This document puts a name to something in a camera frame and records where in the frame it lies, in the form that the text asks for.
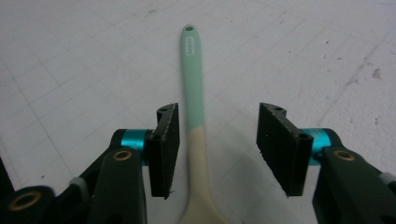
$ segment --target blue anodized part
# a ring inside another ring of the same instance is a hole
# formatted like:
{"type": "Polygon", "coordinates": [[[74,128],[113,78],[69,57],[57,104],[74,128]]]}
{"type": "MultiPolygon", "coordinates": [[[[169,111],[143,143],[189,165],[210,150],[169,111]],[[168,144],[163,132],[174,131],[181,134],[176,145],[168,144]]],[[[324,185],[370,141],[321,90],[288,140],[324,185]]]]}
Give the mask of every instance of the blue anodized part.
{"type": "Polygon", "coordinates": [[[332,145],[329,135],[327,135],[327,133],[320,128],[301,129],[301,131],[303,131],[304,133],[308,133],[314,137],[309,165],[320,165],[320,163],[315,160],[315,157],[323,150],[324,147],[330,147],[332,145]]]}
{"type": "Polygon", "coordinates": [[[147,132],[147,129],[128,129],[125,131],[121,139],[122,147],[131,147],[140,152],[140,156],[142,158],[142,165],[144,166],[147,166],[147,160],[144,156],[145,139],[147,132]]]}

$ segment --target gray speck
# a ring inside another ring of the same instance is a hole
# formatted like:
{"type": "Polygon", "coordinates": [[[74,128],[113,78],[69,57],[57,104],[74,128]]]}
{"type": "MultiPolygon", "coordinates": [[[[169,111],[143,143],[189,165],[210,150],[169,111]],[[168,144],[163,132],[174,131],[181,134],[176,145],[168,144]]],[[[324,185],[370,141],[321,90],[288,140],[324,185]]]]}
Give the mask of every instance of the gray speck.
{"type": "Polygon", "coordinates": [[[378,79],[378,80],[382,80],[381,77],[381,69],[376,68],[373,72],[373,78],[378,79]]]}

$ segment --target screw hole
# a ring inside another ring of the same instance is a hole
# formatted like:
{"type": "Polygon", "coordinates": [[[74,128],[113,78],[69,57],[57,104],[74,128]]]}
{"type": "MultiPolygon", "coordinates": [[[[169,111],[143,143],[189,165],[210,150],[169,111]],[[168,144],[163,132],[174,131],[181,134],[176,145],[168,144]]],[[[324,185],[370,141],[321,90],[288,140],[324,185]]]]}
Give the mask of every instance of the screw hole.
{"type": "Polygon", "coordinates": [[[41,193],[38,191],[30,191],[27,193],[24,193],[14,199],[10,204],[8,209],[10,211],[21,211],[25,208],[28,208],[35,203],[38,202],[41,198],[41,193]]]}
{"type": "Polygon", "coordinates": [[[127,150],[116,152],[113,155],[113,159],[115,161],[126,161],[130,157],[132,157],[132,152],[131,151],[127,151],[127,150]]]}
{"type": "Polygon", "coordinates": [[[334,155],[344,161],[354,161],[355,157],[349,152],[343,150],[334,151],[334,155]]]}

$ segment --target mint green handle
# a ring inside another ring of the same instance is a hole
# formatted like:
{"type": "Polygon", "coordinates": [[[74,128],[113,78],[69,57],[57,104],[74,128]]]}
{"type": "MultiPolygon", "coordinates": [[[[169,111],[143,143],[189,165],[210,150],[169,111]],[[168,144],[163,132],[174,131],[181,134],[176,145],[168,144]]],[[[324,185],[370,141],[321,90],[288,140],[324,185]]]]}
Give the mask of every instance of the mint green handle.
{"type": "Polygon", "coordinates": [[[181,61],[188,129],[204,125],[201,43],[197,29],[186,25],[181,33],[181,61]]]}

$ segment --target white floor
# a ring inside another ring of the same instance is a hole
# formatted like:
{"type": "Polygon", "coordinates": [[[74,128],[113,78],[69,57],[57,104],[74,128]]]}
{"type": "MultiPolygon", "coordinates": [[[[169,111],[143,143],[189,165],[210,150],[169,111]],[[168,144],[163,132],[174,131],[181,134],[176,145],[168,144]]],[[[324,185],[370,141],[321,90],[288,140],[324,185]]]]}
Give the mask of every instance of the white floor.
{"type": "Polygon", "coordinates": [[[396,174],[396,4],[392,0],[0,0],[0,155],[16,189],[57,193],[119,128],[155,128],[180,104],[171,197],[148,222],[177,223],[187,200],[179,36],[202,38],[213,195],[231,223],[316,223],[286,198],[255,145],[259,102],[298,127],[328,127],[396,174]]]}

